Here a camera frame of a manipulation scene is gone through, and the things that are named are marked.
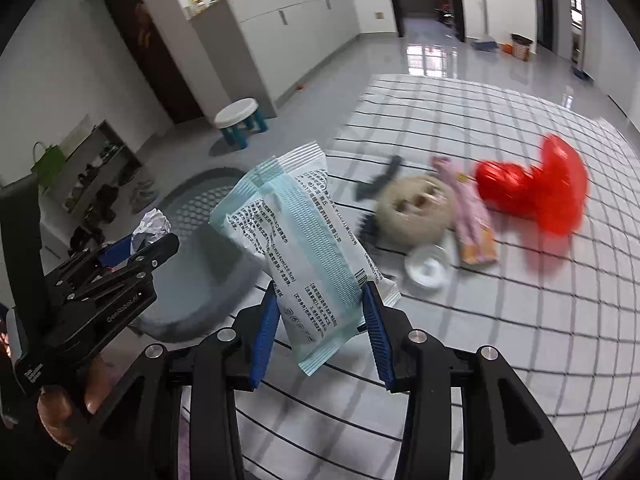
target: bag handle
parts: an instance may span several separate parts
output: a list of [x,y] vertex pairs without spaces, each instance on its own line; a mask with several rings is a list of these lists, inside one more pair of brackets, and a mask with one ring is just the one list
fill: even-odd
[[37,146],[38,144],[40,144],[40,145],[44,148],[44,152],[45,152],[45,153],[47,153],[47,147],[44,145],[44,142],[40,142],[40,141],[36,142],[36,143],[33,145],[33,149],[31,150],[31,156],[33,157],[33,163],[34,163],[34,164],[37,164],[37,162],[38,162],[38,161],[36,160],[36,146]]

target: teal stool leg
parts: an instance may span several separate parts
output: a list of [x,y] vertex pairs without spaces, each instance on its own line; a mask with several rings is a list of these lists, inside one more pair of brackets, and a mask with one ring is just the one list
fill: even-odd
[[229,131],[229,128],[220,128],[220,131],[222,132],[222,134],[225,136],[225,140],[226,143],[229,146],[233,146],[234,145],[234,136],[233,134]]
[[244,150],[246,148],[246,139],[244,138],[244,135],[242,134],[242,132],[238,129],[238,125],[234,124],[231,127],[231,131],[233,132],[234,139],[238,143],[238,146],[240,146],[240,149]]
[[269,128],[267,127],[267,123],[264,120],[264,115],[260,110],[256,110],[254,113],[255,122],[258,123],[258,127],[261,132],[266,132]]

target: trash can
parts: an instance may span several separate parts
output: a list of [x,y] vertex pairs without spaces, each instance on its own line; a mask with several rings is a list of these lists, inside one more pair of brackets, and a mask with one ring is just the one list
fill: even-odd
[[522,61],[528,61],[532,41],[519,34],[512,34],[511,39],[513,40],[513,57],[521,59]]

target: brown door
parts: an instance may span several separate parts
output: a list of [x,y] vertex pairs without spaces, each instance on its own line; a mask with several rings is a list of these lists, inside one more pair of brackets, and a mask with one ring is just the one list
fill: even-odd
[[142,0],[104,0],[107,9],[156,97],[174,123],[202,117],[182,74]]

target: plastic stool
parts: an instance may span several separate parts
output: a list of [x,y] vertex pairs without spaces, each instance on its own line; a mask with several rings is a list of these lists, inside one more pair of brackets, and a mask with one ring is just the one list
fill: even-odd
[[216,115],[215,123],[230,146],[237,142],[238,146],[244,150],[246,139],[238,128],[238,124],[244,122],[248,130],[253,130],[254,120],[261,132],[268,130],[264,115],[258,110],[258,102],[255,99],[247,98],[240,99],[220,110]]

